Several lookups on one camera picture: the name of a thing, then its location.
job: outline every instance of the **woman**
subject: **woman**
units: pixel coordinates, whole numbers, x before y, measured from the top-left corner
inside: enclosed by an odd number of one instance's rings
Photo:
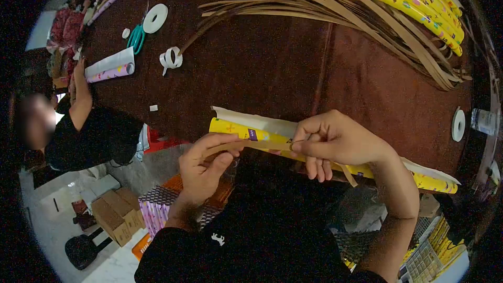
[[[78,171],[110,160],[123,165],[136,153],[143,123],[110,108],[92,108],[84,63],[82,58],[73,71],[75,101],[68,114],[56,113],[39,93],[24,97],[16,110],[21,142],[40,151],[54,170]]]

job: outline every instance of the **white ribbon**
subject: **white ribbon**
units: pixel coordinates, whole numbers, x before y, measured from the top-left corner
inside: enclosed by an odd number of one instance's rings
[[[174,62],[171,58],[172,51],[174,52]],[[162,76],[166,74],[167,68],[174,69],[182,65],[182,61],[184,60],[184,58],[183,55],[178,54],[179,52],[180,48],[175,46],[168,48],[168,50],[165,53],[159,55],[160,64],[164,67],[164,70],[162,71]]]

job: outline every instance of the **black shirt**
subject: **black shirt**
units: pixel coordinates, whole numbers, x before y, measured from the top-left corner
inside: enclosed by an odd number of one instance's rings
[[[332,193],[306,180],[237,187],[200,232],[160,230],[135,280],[385,282],[369,271],[351,274],[344,265],[320,210]]]
[[[110,160],[127,163],[136,153],[142,127],[142,122],[123,112],[98,107],[78,132],[67,113],[45,148],[46,162],[60,171],[78,171]]]

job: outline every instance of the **white tape roll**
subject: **white tape roll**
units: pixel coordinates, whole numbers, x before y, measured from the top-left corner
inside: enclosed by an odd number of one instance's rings
[[[463,138],[463,134],[465,133],[465,113],[460,110],[461,106],[458,106],[456,112],[454,113],[454,117],[452,118],[452,129],[451,135],[452,140],[456,142],[460,142]]]
[[[155,33],[164,24],[166,18],[167,6],[162,3],[155,5],[150,11],[148,11],[147,16],[145,16],[145,20],[143,21],[143,30],[145,33]]]
[[[171,52],[174,53],[174,61],[171,58]],[[184,57],[183,55],[179,55],[179,52],[180,48],[175,46],[168,48],[165,53],[159,55],[160,64],[164,67],[164,70],[162,71],[163,76],[166,73],[167,68],[174,69],[182,65]]]
[[[123,39],[127,39],[127,37],[129,36],[129,33],[131,32],[131,30],[129,28],[125,28],[123,31],[122,31],[122,38]]]

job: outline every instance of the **scissors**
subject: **scissors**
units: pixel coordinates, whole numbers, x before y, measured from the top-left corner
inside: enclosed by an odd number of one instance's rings
[[[143,30],[143,21],[145,20],[145,16],[147,16],[148,12],[148,1],[147,1],[147,9],[143,13],[143,18],[141,19],[140,24],[138,24],[131,32],[131,36],[129,37],[129,41],[127,41],[127,47],[133,47],[134,54],[138,54],[143,46],[143,41],[145,40],[145,31]]]

